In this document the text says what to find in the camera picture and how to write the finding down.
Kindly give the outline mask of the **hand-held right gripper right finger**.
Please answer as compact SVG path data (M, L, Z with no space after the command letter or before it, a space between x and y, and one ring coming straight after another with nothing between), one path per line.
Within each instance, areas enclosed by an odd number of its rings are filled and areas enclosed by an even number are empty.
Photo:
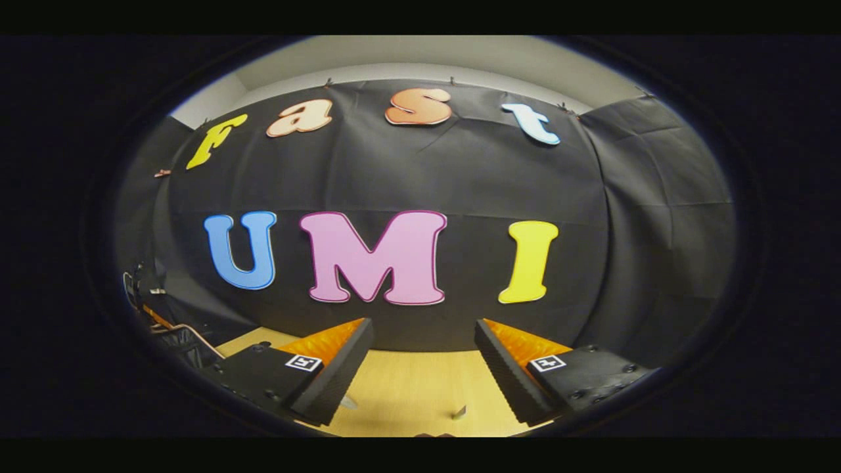
M654 373L597 345L571 348L490 319L476 321L474 342L517 421L530 427L589 409Z

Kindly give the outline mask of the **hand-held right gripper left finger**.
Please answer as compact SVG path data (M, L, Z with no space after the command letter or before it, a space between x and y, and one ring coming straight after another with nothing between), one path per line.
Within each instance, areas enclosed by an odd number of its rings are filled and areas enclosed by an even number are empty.
M369 318L316 332L290 344L253 344L202 369L224 390L280 417L328 425L373 344Z

